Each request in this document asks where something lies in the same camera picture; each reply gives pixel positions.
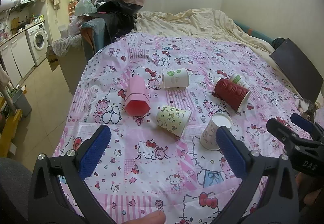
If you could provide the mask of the operator thumb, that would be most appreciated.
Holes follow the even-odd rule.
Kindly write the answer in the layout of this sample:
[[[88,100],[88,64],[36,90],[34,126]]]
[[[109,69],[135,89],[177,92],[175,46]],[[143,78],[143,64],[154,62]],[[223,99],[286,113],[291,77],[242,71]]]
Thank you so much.
[[[157,210],[139,219],[126,221],[124,224],[164,224],[165,220],[165,214],[162,211]]]

